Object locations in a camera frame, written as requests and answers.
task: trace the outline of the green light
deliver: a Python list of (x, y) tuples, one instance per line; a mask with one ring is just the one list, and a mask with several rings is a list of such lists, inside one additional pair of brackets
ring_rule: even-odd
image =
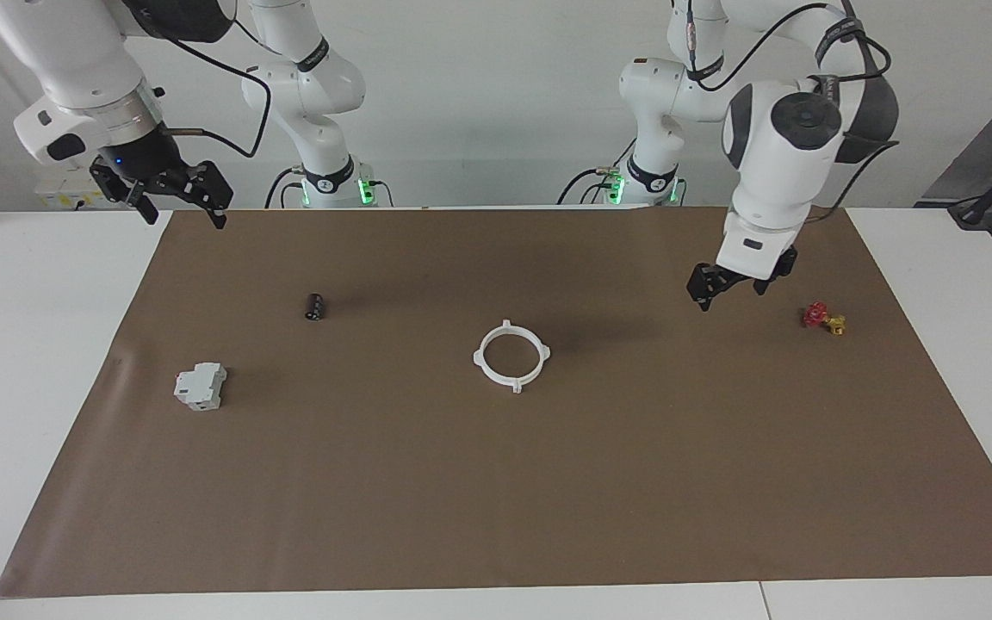
[(607, 194), (607, 201), (611, 204), (622, 204), (623, 189), (626, 189), (626, 179), (615, 177), (614, 183), (611, 184), (611, 192)]
[(369, 181), (358, 179), (358, 193), (362, 194), (362, 204), (373, 204), (374, 189), (370, 188)]

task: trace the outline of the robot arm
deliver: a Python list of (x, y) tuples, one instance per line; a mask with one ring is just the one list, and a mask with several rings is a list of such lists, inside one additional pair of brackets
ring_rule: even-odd
[(113, 11), (103, 0), (0, 0), (0, 35), (44, 90), (15, 119), (25, 149), (43, 164), (89, 164), (108, 199), (138, 209), (149, 223), (158, 217), (146, 197), (153, 193), (196, 204), (223, 227), (232, 188), (213, 162), (182, 161), (122, 35), (145, 31), (145, 23), (162, 23), (170, 28), (164, 36), (216, 40), (231, 24), (231, 10), (225, 12), (231, 4), (133, 0)]
[[(327, 115), (358, 109), (366, 83), (358, 69), (331, 49), (312, 8), (301, 0), (251, 0), (263, 45), (282, 59), (253, 67), (273, 93), (271, 117), (301, 156), (303, 185), (314, 208), (375, 203), (371, 171), (351, 156), (343, 130)], [(264, 105), (264, 94), (244, 82), (244, 99)]]
[[(724, 64), (728, 20), (798, 40), (820, 75), (790, 82), (708, 86)], [(681, 62), (637, 59), (623, 71), (623, 98), (638, 141), (623, 162), (623, 202), (660, 203), (678, 169), (678, 122), (725, 121), (723, 150), (741, 173), (716, 264), (694, 270), (689, 291), (708, 309), (714, 295), (756, 280), (757, 293), (789, 275), (792, 243), (832, 164), (856, 164), (889, 145), (897, 100), (866, 42), (850, 0), (678, 0), (668, 38)]]

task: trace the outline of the brown mat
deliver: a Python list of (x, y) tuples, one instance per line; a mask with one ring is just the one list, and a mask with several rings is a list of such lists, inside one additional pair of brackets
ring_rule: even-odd
[[(992, 574), (991, 464), (850, 220), (703, 314), (722, 216), (177, 213), (0, 597)], [(554, 350), (519, 396), (471, 362), (504, 318)], [(203, 361), (219, 412), (171, 395)]]

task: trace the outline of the white wall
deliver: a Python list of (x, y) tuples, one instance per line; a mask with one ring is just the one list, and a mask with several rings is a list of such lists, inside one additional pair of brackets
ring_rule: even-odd
[[(992, 117), (992, 1), (858, 0), (873, 38), (894, 54), (890, 81), (902, 102), (896, 137), (847, 204), (900, 207), (918, 199)], [(617, 76), (638, 55), (668, 58), (667, 0), (315, 0), (335, 50), (362, 68), (366, 105), (339, 118), (351, 150), (389, 181), (398, 203), (547, 203), (589, 165), (610, 164), (633, 137)], [(733, 31), (737, 60), (756, 35)], [(172, 125), (204, 126), (249, 145), (257, 115), (236, 79), (161, 40), (130, 40)], [(265, 52), (233, 30), (208, 51), (237, 66)], [(35, 98), (31, 76), (0, 42), (0, 64)], [(772, 40), (743, 74), (787, 78), (812, 59)], [(28, 208), (32, 177), (9, 136), (15, 111), (0, 97), (0, 208)], [(689, 127), (682, 176), (689, 203), (724, 204), (736, 175), (714, 126)], [(271, 128), (256, 161), (213, 142), (183, 139), (186, 158), (213, 158), (258, 207), (276, 170), (296, 160)], [(830, 201), (851, 169), (839, 170)]]

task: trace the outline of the small black cylinder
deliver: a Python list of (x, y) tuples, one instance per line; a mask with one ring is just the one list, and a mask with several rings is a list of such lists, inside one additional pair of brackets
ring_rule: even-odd
[(319, 321), (324, 318), (324, 298), (319, 293), (310, 294), (308, 302), (304, 307), (304, 318), (310, 321)]

